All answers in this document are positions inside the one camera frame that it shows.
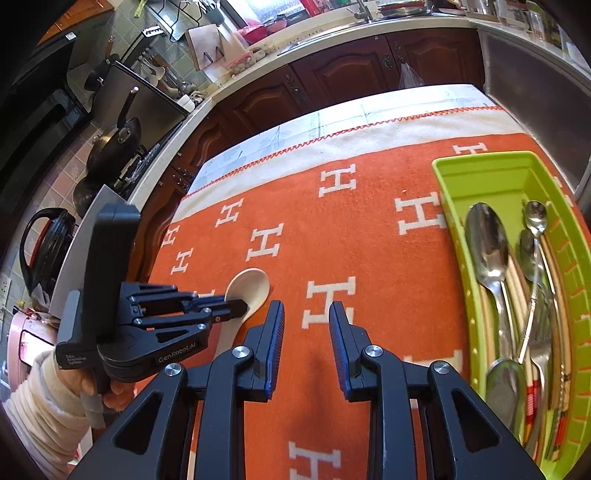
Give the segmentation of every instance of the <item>pink appliance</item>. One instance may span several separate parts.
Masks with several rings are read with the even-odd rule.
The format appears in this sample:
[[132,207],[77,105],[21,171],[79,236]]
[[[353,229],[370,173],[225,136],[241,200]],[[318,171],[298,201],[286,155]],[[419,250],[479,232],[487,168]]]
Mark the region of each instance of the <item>pink appliance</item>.
[[57,329],[42,322],[35,312],[17,312],[8,333],[8,384],[13,392],[26,379],[40,353],[53,349]]

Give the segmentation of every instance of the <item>cabinet door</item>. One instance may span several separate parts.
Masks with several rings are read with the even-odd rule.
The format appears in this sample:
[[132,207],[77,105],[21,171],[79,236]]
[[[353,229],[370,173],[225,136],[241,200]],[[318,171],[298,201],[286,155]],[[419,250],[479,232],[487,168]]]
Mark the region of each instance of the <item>cabinet door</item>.
[[180,148],[171,165],[192,182],[207,160],[233,147],[240,140],[226,118],[217,109],[213,110]]
[[484,85],[484,65],[478,32],[471,28],[425,28],[387,35],[397,62],[405,61],[425,85]]
[[113,6],[106,0],[77,0],[56,23],[66,30],[107,10],[113,10]]
[[39,43],[41,44],[41,43],[49,40],[54,35],[57,35],[59,32],[61,32],[60,27],[58,27],[56,24],[53,24],[52,26],[49,27],[49,30],[47,30],[45,35],[43,35],[43,37],[41,38]]
[[246,85],[217,107],[239,141],[312,111],[306,92],[288,65]]
[[174,212],[190,184],[172,167],[167,167],[152,195],[142,208],[127,272],[128,281],[146,283]]
[[291,64],[314,110],[398,89],[400,77],[383,35],[322,50]]

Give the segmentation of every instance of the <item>electrical outlet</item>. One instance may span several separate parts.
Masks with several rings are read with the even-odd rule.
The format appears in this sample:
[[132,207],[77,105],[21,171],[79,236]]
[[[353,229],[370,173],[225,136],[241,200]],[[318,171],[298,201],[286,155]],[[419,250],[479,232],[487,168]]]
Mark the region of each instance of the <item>electrical outlet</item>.
[[8,290],[10,290],[10,278],[7,277],[5,274],[0,274],[0,309],[5,307],[8,303]]

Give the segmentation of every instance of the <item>sleeve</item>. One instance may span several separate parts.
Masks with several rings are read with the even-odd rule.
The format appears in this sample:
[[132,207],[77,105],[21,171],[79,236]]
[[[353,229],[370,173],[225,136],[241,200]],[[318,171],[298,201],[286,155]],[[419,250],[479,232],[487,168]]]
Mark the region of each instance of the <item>sleeve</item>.
[[37,357],[4,409],[41,471],[50,480],[63,480],[89,425],[80,399],[58,379],[56,368],[53,351]]

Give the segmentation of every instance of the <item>human hand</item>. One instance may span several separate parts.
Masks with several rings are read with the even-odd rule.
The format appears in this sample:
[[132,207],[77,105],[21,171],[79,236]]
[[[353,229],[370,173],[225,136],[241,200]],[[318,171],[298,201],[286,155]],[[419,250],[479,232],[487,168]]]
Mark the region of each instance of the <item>human hand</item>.
[[[57,378],[76,396],[84,392],[89,396],[96,395],[95,376],[91,370],[61,370],[56,368]],[[111,380],[111,389],[103,395],[103,403],[116,411],[122,411],[134,399],[134,383],[121,383]]]

